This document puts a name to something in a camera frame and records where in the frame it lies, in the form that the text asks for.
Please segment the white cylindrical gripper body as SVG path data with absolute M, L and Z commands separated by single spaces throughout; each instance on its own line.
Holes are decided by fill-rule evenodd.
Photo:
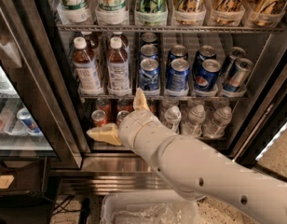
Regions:
M 169 136 L 169 129 L 152 112 L 141 109 L 123 119 L 118 136 L 122 145 L 134 152 L 154 150 Z

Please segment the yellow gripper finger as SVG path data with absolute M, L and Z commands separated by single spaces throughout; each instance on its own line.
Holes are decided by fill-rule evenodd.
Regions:
M 114 146 L 121 145 L 121 140 L 118 137 L 118 128 L 114 123 L 107 123 L 102 127 L 87 130 L 87 135 L 97 142 L 104 142 Z
M 135 92 L 135 98 L 133 100 L 133 109 L 134 110 L 140 110 L 140 109 L 148 110 L 149 109 L 149 106 L 146 101 L 146 97 L 141 88 L 138 88 Z

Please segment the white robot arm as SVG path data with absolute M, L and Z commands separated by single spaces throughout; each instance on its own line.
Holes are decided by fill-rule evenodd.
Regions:
M 100 142 L 139 155 L 181 197 L 200 193 L 229 203 L 261 224 L 287 224 L 287 183 L 245 168 L 189 135 L 164 126 L 136 91 L 134 111 L 120 124 L 87 131 Z

